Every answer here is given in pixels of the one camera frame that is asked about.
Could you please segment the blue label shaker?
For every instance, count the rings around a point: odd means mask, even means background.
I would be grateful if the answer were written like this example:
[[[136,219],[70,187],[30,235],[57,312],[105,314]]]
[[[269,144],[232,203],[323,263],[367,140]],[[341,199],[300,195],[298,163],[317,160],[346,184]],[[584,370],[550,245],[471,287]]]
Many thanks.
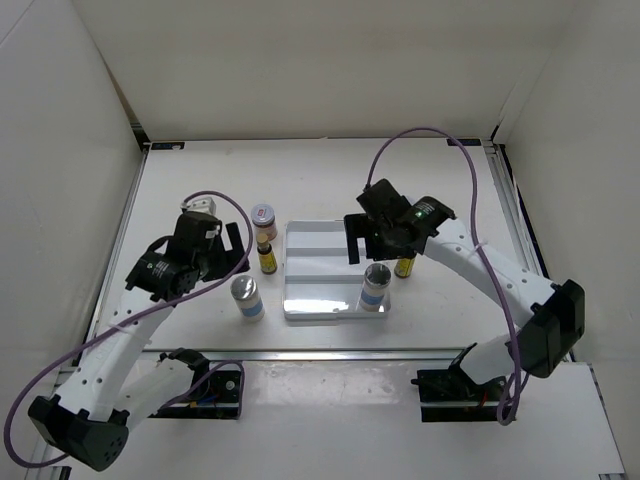
[[[359,305],[365,311],[377,312],[383,305],[391,283],[391,271],[383,263],[372,263],[363,276]]]
[[[249,275],[235,277],[231,283],[230,292],[246,321],[257,322],[264,317],[264,304],[253,277]]]

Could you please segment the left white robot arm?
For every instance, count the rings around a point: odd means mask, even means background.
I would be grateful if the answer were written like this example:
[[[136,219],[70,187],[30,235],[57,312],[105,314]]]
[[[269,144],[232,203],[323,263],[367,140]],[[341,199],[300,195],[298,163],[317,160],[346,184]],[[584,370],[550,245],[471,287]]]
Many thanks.
[[[142,420],[175,403],[207,397],[212,370],[202,354],[178,348],[154,370],[125,383],[159,326],[199,284],[221,285],[249,268],[236,223],[184,210],[174,231],[157,239],[125,280],[113,324],[85,345],[74,373],[50,397],[36,397],[28,416],[52,447],[101,472],[123,451]]]

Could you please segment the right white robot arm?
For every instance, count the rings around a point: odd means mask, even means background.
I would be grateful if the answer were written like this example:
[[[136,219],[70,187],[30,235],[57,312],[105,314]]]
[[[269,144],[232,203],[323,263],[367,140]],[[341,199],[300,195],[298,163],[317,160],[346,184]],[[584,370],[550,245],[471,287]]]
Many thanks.
[[[518,373],[549,377],[584,334],[585,291],[555,283],[476,242],[454,211],[424,196],[415,203],[382,179],[364,190],[362,210],[344,217],[349,261],[422,255],[449,268],[500,306],[507,332],[467,347],[448,368],[449,387],[470,400]]]

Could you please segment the left yellow label bottle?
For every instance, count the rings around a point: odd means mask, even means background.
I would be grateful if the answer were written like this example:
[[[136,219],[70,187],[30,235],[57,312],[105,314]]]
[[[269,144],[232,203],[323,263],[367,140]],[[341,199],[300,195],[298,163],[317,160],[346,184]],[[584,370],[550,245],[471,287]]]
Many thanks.
[[[256,237],[256,245],[261,271],[264,274],[275,273],[277,271],[277,261],[268,235],[259,233]]]

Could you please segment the yellow label bottle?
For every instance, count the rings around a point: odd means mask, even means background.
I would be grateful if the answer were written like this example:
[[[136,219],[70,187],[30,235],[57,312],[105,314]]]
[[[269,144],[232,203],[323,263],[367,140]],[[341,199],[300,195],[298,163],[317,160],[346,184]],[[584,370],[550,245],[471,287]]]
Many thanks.
[[[415,257],[398,259],[394,267],[395,276],[401,279],[409,278],[412,274],[415,260]]]
[[[264,274],[275,273],[277,271],[277,261],[268,235],[259,233],[256,237],[256,245],[261,271]]]

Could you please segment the right yellow label bottle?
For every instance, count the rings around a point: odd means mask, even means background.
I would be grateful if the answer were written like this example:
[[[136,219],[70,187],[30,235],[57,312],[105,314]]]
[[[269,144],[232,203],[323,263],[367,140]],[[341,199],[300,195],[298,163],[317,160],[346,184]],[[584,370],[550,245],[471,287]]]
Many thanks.
[[[398,259],[394,267],[395,276],[401,279],[409,278],[412,274],[415,260],[415,257]]]

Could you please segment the white divided tray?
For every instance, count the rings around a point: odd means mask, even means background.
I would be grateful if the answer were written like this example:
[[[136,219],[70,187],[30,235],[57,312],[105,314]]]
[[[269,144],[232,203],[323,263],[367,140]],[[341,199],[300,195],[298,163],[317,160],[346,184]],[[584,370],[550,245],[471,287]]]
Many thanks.
[[[364,242],[360,262],[349,263],[346,235],[340,220],[292,220],[285,228],[285,318],[296,323],[333,323],[384,319],[391,308],[386,294],[379,307],[360,304],[366,268]]]

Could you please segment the aluminium left rail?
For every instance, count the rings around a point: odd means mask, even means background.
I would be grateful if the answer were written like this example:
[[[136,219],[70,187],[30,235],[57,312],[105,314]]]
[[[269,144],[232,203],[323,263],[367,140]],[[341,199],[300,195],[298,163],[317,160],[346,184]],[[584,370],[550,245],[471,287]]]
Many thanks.
[[[47,173],[45,205],[54,208],[47,363],[86,338],[142,158],[126,121],[89,122],[65,134],[63,158]]]

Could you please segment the aluminium front rail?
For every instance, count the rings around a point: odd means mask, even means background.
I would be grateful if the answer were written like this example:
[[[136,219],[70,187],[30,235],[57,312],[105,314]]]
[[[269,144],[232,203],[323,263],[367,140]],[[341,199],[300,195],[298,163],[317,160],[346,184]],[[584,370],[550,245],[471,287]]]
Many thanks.
[[[199,353],[212,361],[240,360],[254,362],[310,361],[435,361],[453,360],[461,349],[270,349],[212,350]]]

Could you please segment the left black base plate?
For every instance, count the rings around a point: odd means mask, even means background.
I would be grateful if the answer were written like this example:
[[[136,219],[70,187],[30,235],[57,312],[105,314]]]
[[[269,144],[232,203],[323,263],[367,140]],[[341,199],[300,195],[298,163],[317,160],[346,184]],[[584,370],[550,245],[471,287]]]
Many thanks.
[[[246,372],[241,361],[223,361],[209,370],[213,373],[199,390],[186,400],[161,408],[153,419],[239,420],[243,409]]]

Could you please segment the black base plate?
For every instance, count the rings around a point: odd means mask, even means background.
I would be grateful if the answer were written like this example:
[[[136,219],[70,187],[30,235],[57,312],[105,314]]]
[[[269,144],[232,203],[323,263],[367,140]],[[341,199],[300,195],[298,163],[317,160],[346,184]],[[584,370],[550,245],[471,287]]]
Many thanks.
[[[246,372],[241,361],[223,361],[209,370],[213,373],[199,390],[186,400],[161,408],[153,419],[239,420],[243,409]]]
[[[506,378],[466,390],[448,370],[418,370],[411,384],[417,388],[422,423],[496,422]]]

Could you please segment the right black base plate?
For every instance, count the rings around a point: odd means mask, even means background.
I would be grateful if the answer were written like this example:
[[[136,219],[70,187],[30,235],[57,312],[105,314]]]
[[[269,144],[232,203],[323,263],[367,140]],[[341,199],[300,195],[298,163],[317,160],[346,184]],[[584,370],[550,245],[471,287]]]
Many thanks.
[[[417,388],[422,423],[496,422],[506,378],[466,390],[448,370],[418,370],[411,384]]]

